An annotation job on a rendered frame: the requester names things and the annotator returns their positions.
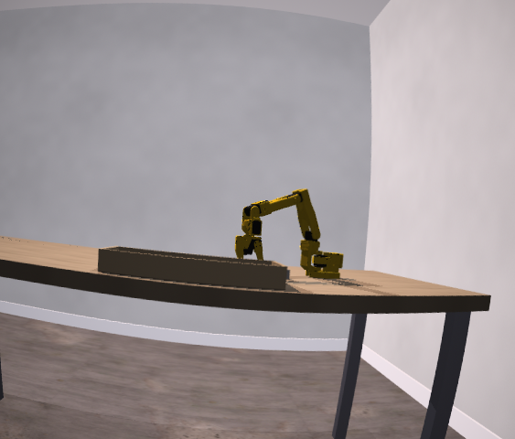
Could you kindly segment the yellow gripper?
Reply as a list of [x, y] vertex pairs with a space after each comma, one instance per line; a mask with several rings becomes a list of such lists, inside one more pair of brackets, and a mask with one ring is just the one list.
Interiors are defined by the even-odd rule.
[[254, 237], [254, 235], [250, 235], [248, 237], [246, 234], [243, 236], [236, 236], [235, 252], [237, 258], [243, 259], [243, 255], [252, 255], [252, 252], [254, 251], [256, 253], [257, 260], [263, 260], [263, 245], [261, 239], [261, 237]]

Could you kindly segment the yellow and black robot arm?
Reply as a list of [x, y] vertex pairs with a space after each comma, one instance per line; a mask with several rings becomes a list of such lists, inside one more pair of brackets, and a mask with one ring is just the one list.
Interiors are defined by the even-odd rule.
[[[242, 211], [241, 229], [247, 236], [262, 236], [262, 221], [259, 217], [296, 205], [300, 229], [303, 238], [305, 238], [301, 240], [300, 245], [300, 250], [302, 250], [300, 266], [306, 270], [306, 275], [309, 275], [309, 277], [339, 279], [340, 273], [338, 268], [341, 265], [340, 258], [342, 254], [318, 250], [320, 242], [317, 240], [320, 238], [320, 230], [308, 190], [298, 189], [292, 193], [292, 195], [271, 201], [258, 201], [245, 207]], [[311, 260], [314, 266], [311, 265]], [[321, 268], [323, 268], [324, 272]]]

